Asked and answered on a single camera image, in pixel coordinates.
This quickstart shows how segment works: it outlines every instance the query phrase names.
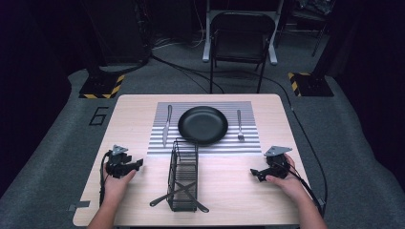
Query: chair leg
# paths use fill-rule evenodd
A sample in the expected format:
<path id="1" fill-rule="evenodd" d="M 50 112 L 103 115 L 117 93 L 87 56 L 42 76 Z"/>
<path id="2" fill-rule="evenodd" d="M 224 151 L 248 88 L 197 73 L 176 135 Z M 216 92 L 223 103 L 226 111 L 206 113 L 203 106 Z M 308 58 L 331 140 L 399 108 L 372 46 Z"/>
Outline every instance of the chair leg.
<path id="1" fill-rule="evenodd" d="M 280 28 L 279 34 L 278 34 L 278 36 L 277 36 L 277 39 L 275 39 L 275 42 L 274 42 L 274 48 L 275 48 L 275 49 L 278 48 L 278 45 L 279 45 L 279 43 L 280 43 L 281 35 L 283 34 L 283 30 L 284 30 L 284 26 L 285 26 L 285 25 L 283 25 L 283 26 Z"/>
<path id="2" fill-rule="evenodd" d="M 211 61 L 211 69 L 210 69 L 210 75 L 209 75 L 209 93 L 212 94 L 212 83 L 214 80 L 214 60 L 213 57 L 210 57 L 210 61 Z"/>
<path id="3" fill-rule="evenodd" d="M 321 42 L 322 36 L 324 35 L 324 30 L 325 30 L 326 26 L 327 25 L 325 25 L 324 28 L 322 28 L 322 30 L 319 31 L 320 32 L 319 37 L 318 37 L 318 40 L 316 41 L 316 46 L 315 46 L 315 49 L 313 50 L 312 57 L 315 56 L 316 51 L 318 50 L 318 46 L 319 46 L 319 43 Z"/>
<path id="4" fill-rule="evenodd" d="M 262 79 L 263 79 L 263 73 L 265 72 L 265 65 L 266 65 L 266 58 L 265 58 L 265 61 L 262 63 L 262 69 L 260 70 L 259 84 L 257 85 L 257 91 L 256 91 L 257 94 L 260 92 L 260 87 L 262 86 Z"/>
<path id="5" fill-rule="evenodd" d="M 256 72 L 259 69 L 260 64 L 256 65 L 256 69 L 254 69 L 254 72 Z"/>

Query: forearm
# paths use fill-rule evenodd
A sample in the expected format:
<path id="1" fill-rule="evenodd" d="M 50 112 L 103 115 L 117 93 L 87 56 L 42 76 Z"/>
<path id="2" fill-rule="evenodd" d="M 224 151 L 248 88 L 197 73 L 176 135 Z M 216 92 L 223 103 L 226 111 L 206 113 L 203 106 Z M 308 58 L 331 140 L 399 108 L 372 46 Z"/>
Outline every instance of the forearm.
<path id="1" fill-rule="evenodd" d="M 301 229 L 328 228 L 310 197 L 300 198 L 295 203 L 299 211 Z"/>
<path id="2" fill-rule="evenodd" d="M 87 228 L 89 229 L 111 229 L 114 226 L 114 219 L 116 217 L 118 205 L 103 203 L 96 215 L 93 217 Z"/>

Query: gray floor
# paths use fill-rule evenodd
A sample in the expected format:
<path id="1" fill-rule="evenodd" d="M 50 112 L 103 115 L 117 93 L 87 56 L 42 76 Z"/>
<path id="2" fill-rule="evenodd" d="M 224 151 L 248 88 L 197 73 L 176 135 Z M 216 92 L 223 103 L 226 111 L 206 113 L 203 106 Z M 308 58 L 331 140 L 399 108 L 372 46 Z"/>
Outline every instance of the gray floor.
<path id="1" fill-rule="evenodd" d="M 329 188 L 325 220 L 330 228 L 405 228 L 404 192 L 394 176 L 374 160 L 357 116 L 334 79 L 327 77 L 334 97 L 296 97 L 291 89 L 288 72 L 311 72 L 316 65 L 322 47 L 315 57 L 311 57 L 314 44 L 312 37 L 287 33 L 277 50 L 279 64 L 267 64 L 265 76 L 286 90 L 292 108 L 324 167 Z M 153 54 L 187 68 L 209 71 L 209 64 L 202 62 L 203 45 L 197 48 L 167 46 L 153 50 Z M 217 70 L 228 70 L 231 66 L 235 67 L 220 63 Z M 123 68 L 117 66 L 107 70 Z M 250 70 L 251 67 L 241 65 L 238 68 Z M 225 77 L 224 73 L 219 75 L 221 77 L 216 77 L 215 82 L 226 94 L 254 94 L 256 91 L 257 81 L 241 79 L 240 73 L 227 74 L 232 77 Z M 72 94 L 68 103 L 0 199 L 0 228 L 75 228 L 72 223 L 74 212 L 67 211 L 67 208 L 80 200 L 121 94 L 205 94 L 209 89 L 204 78 L 187 76 L 152 59 L 143 68 L 127 73 L 117 97 L 112 99 L 78 98 L 87 73 L 79 71 L 69 78 Z M 324 181 L 319 166 L 284 91 L 265 80 L 261 93 L 282 97 L 310 186 L 316 196 L 324 198 Z M 108 107 L 102 110 L 107 115 L 106 120 L 101 126 L 89 126 L 97 107 Z M 263 213 L 261 217 L 271 216 Z M 296 228 L 296 225 L 281 228 Z"/>

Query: black chair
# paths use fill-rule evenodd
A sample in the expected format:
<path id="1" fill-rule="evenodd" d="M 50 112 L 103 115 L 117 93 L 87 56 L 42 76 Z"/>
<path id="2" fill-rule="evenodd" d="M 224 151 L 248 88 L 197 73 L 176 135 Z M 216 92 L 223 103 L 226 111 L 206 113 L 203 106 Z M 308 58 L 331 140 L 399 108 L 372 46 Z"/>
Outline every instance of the black chair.
<path id="1" fill-rule="evenodd" d="M 262 64 L 257 93 L 260 92 L 265 70 L 268 47 L 275 23 L 269 16 L 260 13 L 223 12 L 211 22 L 211 75 L 210 88 L 217 61 Z"/>
<path id="2" fill-rule="evenodd" d="M 286 24 L 290 18 L 293 18 L 294 20 L 298 22 L 303 22 L 306 25 L 311 25 L 317 29 L 319 29 L 318 34 L 316 35 L 317 41 L 315 45 L 315 49 L 312 52 L 312 56 L 315 56 L 316 51 L 318 50 L 319 43 L 321 42 L 322 36 L 325 32 L 325 30 L 328 28 L 328 24 L 330 21 L 330 15 L 331 11 L 333 10 L 334 2 L 335 0 L 330 1 L 330 5 L 328 7 L 328 12 L 318 10 L 314 6 L 308 5 L 307 7 L 305 6 L 300 6 L 300 1 L 298 0 L 286 0 L 284 2 L 285 4 L 285 10 L 282 13 L 282 16 L 280 18 L 280 23 L 279 23 L 279 34 L 277 37 L 277 40 L 274 44 L 275 48 L 278 48 L 278 45 L 281 40 L 281 36 L 283 34 L 283 31 L 286 28 Z"/>

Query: wire utensil holder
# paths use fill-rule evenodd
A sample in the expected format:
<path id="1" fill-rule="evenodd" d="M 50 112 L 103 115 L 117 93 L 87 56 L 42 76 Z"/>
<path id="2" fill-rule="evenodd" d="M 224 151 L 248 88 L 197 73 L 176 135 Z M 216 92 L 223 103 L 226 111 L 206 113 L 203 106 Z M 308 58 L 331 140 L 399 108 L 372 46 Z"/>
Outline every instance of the wire utensil holder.
<path id="1" fill-rule="evenodd" d="M 189 138 L 176 138 L 173 143 L 170 160 L 167 194 L 173 193 L 181 188 L 184 189 L 182 186 L 192 185 L 193 183 L 194 185 L 166 199 L 172 211 L 195 212 L 197 210 L 195 201 L 188 195 L 197 199 L 198 164 L 198 142 Z"/>

